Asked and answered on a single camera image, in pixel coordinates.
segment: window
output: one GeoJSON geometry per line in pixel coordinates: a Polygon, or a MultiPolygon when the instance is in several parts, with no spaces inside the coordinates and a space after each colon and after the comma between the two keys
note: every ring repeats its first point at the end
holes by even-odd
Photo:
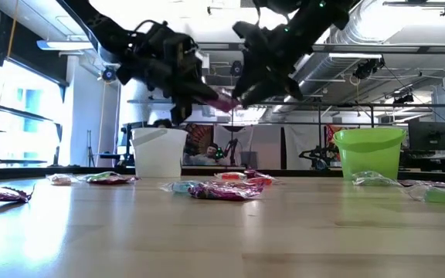
{"type": "Polygon", "coordinates": [[[57,84],[5,62],[0,68],[0,159],[52,164],[62,108],[57,84]]]}
{"type": "Polygon", "coordinates": [[[61,122],[63,99],[58,84],[6,61],[0,69],[0,89],[2,106],[61,122]]]}

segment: cable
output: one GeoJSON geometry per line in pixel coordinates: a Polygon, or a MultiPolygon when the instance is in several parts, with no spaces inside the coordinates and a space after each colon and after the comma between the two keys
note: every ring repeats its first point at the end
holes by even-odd
{"type": "Polygon", "coordinates": [[[157,22],[155,22],[154,20],[147,19],[147,20],[144,20],[143,22],[140,22],[140,24],[138,24],[137,27],[135,27],[135,29],[133,29],[133,32],[138,31],[140,29],[140,27],[143,26],[143,24],[149,23],[149,22],[152,24],[157,24],[157,22]]]}
{"type": "Polygon", "coordinates": [[[15,28],[16,28],[16,15],[19,12],[19,2],[20,2],[20,0],[16,0],[15,11],[13,12],[12,32],[9,34],[9,45],[8,45],[8,53],[6,55],[6,58],[9,58],[10,54],[12,54],[13,38],[15,37],[15,28]]]}
{"type": "Polygon", "coordinates": [[[357,78],[356,80],[357,80],[358,82],[357,82],[357,83],[354,83],[353,80],[352,80],[352,78],[353,78],[353,75],[349,76],[349,83],[351,83],[353,86],[359,86],[361,80],[360,80],[359,78],[357,78]]]}
{"type": "MultiPolygon", "coordinates": [[[[384,65],[384,67],[385,67],[385,68],[392,74],[392,76],[394,76],[394,78],[396,78],[396,80],[397,80],[401,85],[403,85],[403,87],[406,87],[406,85],[405,85],[403,82],[401,82],[401,80],[398,79],[398,77],[392,72],[392,70],[389,69],[389,67],[387,67],[387,65],[384,65]]],[[[423,101],[422,101],[419,97],[415,96],[414,94],[412,94],[412,95],[413,95],[413,97],[415,97],[419,102],[423,103],[423,101]]],[[[444,119],[442,116],[440,116],[434,109],[432,109],[431,107],[427,107],[427,108],[429,108],[430,111],[432,111],[434,114],[436,114],[436,116],[438,116],[438,117],[441,118],[443,121],[445,121],[445,119],[444,119]]]]}

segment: metal frame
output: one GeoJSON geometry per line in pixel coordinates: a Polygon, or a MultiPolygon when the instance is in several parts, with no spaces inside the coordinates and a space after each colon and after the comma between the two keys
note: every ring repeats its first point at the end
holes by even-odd
{"type": "MultiPolygon", "coordinates": [[[[205,51],[240,51],[245,49],[238,42],[200,42],[199,47],[205,51]]],[[[312,46],[315,53],[357,53],[357,54],[445,54],[445,45],[420,44],[420,45],[379,45],[379,44],[315,44],[312,46]]]]}

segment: green plastic bucket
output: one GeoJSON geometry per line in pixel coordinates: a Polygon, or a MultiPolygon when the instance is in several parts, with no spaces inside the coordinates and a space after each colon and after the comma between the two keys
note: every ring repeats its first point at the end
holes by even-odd
{"type": "Polygon", "coordinates": [[[387,178],[397,179],[399,152],[406,132],[399,128],[359,128],[334,134],[339,148],[343,176],[361,171],[376,171],[387,178]]]}

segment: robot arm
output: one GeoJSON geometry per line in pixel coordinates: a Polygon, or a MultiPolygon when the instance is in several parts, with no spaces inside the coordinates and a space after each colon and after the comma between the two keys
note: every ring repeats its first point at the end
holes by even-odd
{"type": "Polygon", "coordinates": [[[134,31],[121,28],[100,14],[89,0],[57,0],[87,34],[100,57],[120,67],[116,75],[122,84],[139,80],[152,91],[158,88],[171,97],[175,108],[172,121],[180,124],[192,114],[192,102],[218,100],[218,93],[202,82],[202,61],[195,56],[193,38],[174,32],[167,22],[146,20],[134,31]],[[151,24],[146,33],[137,32],[151,24]]]}
{"type": "Polygon", "coordinates": [[[300,88],[289,75],[294,64],[334,24],[339,29],[349,21],[349,9],[357,0],[253,0],[257,7],[287,15],[297,10],[286,24],[273,30],[237,22],[233,30],[245,39],[244,67],[233,97],[241,97],[242,105],[254,103],[279,94],[289,94],[301,100],[300,88]]]}

